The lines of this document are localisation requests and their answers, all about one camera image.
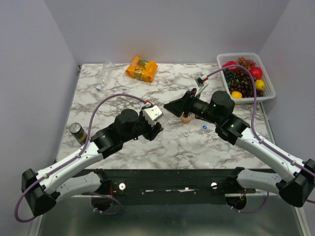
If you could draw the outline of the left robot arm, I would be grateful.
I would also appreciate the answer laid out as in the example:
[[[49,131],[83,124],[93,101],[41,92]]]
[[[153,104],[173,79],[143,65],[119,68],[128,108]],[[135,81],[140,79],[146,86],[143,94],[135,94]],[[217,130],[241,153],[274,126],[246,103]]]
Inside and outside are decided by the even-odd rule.
[[[99,130],[86,144],[60,162],[39,171],[22,173],[22,199],[26,199],[33,217],[50,211],[58,201],[81,193],[104,194],[108,180],[101,171],[76,177],[86,167],[120,151],[123,144],[143,136],[152,141],[162,130],[159,120],[163,112],[158,106],[142,108],[139,113],[124,109],[114,122]]]

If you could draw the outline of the orange juice bottle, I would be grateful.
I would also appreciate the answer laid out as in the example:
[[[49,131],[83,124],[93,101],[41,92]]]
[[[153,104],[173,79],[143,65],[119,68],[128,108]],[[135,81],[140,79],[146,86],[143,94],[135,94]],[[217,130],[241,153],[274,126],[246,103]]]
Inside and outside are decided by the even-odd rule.
[[[193,119],[193,114],[189,113],[187,117],[184,116],[184,112],[182,112],[182,115],[180,116],[182,123],[190,123]]]

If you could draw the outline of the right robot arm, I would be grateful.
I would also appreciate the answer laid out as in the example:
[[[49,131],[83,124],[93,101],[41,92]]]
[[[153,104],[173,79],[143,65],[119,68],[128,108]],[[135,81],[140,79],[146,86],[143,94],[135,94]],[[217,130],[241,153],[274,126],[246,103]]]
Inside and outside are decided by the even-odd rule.
[[[264,173],[238,168],[226,181],[233,193],[241,189],[258,189],[278,194],[285,202],[302,207],[315,188],[315,162],[303,161],[283,151],[253,130],[253,126],[233,114],[235,103],[225,91],[213,93],[209,103],[196,96],[196,89],[164,105],[173,115],[196,115],[213,123],[224,141],[257,157],[274,172]]]

